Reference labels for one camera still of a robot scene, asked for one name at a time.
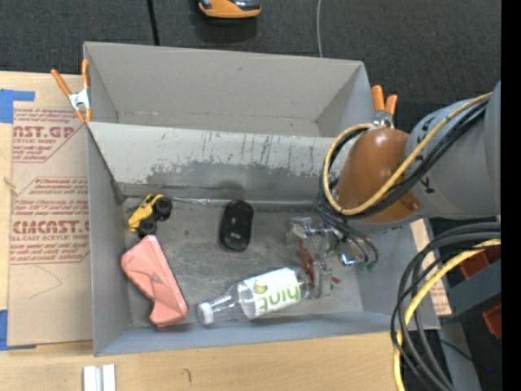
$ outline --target bottle cap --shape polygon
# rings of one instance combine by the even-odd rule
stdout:
[[[210,303],[201,303],[197,306],[199,321],[205,326],[213,323],[213,310]]]

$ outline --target black cord bundle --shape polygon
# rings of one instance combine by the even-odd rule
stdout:
[[[347,142],[354,139],[356,136],[362,134],[363,132],[364,130],[356,130],[351,134],[346,135],[346,137],[338,144],[338,146],[334,150],[332,154],[333,160],[337,157],[340,150]],[[330,185],[334,187],[337,184],[337,182],[338,178],[334,180],[333,183]],[[317,210],[318,215],[322,218],[322,220],[343,236],[343,238],[341,239],[342,241],[350,239],[352,242],[354,242],[354,244],[358,247],[361,253],[365,256],[366,262],[368,262],[369,265],[374,265],[376,264],[376,262],[378,262],[378,249],[373,245],[369,238],[360,233],[359,231],[350,227],[350,225],[347,222],[346,216],[337,213],[331,207],[329,201],[327,201],[327,198],[324,195],[324,186],[322,185],[322,178],[320,178],[319,180],[318,193],[313,199],[313,205]],[[369,259],[369,257],[367,256],[368,251],[370,251],[373,255],[371,259]]]
[[[313,200],[313,205],[318,214],[321,216],[322,220],[340,232],[345,237],[345,239],[351,239],[354,241],[362,253],[366,255],[366,257],[366,250],[369,249],[374,256],[370,263],[372,265],[375,264],[378,261],[378,250],[366,236],[350,227],[348,220],[361,219],[379,213],[385,208],[394,204],[408,191],[410,191],[414,184],[416,184],[429,171],[429,169],[432,168],[432,166],[447,152],[447,150],[458,140],[458,138],[467,132],[473,125],[475,125],[477,121],[483,119],[487,104],[487,100],[478,103],[474,107],[470,108],[467,112],[463,113],[458,119],[454,119],[456,122],[453,127],[432,148],[431,152],[423,159],[422,163],[414,170],[414,172],[402,182],[399,182],[391,187],[389,192],[377,203],[371,205],[360,213],[345,216],[333,209],[324,193],[322,178],[319,178],[318,193]],[[346,134],[345,137],[335,147],[335,150],[331,153],[331,165],[334,163],[335,158],[339,155],[342,147],[347,142],[364,132],[366,132],[366,130],[356,130],[350,134]],[[338,178],[330,178],[330,191],[336,187],[338,181]]]
[[[405,301],[407,297],[409,295],[411,297],[416,296],[419,284],[425,279],[427,274],[429,274],[431,270],[433,270],[446,257],[439,257],[425,270],[421,270],[422,262],[428,253],[438,248],[443,248],[446,246],[458,247],[458,245],[469,243],[475,244],[480,241],[496,239],[500,237],[501,228],[498,222],[473,223],[456,227],[446,231],[432,240],[416,257],[414,257],[413,260],[411,260],[411,262],[405,268],[398,288],[398,301],[392,314],[392,343],[401,352],[402,358],[407,366],[425,385],[426,389],[452,391],[453,386],[431,351],[431,347],[428,344],[427,337],[422,325],[420,314],[418,312],[414,312],[414,321],[416,323],[418,337],[421,341],[422,348],[425,353],[425,358],[420,356],[416,345],[411,340],[409,330],[405,324],[404,313],[406,304]],[[400,324],[400,329],[403,335],[403,346],[400,345],[397,339],[396,320]]]

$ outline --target black carpet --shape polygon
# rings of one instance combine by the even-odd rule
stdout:
[[[502,0],[261,1],[258,18],[223,23],[194,0],[153,0],[160,44],[362,60],[371,85],[398,94],[405,131],[501,79]],[[153,45],[147,0],[0,0],[1,70],[79,73],[85,41]],[[479,318],[466,334],[483,390],[501,389],[501,342]]]

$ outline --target black stand pole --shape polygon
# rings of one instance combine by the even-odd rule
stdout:
[[[152,0],[147,0],[148,5],[148,15],[150,16],[150,24],[152,26],[152,34],[154,35],[154,45],[160,45],[160,36],[157,33],[157,25],[155,24],[155,13],[154,13],[154,3]]]

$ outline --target plastic bottle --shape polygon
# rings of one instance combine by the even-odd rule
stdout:
[[[197,306],[199,321],[209,326],[226,320],[252,320],[311,297],[311,280],[302,267],[285,267],[228,287]]]

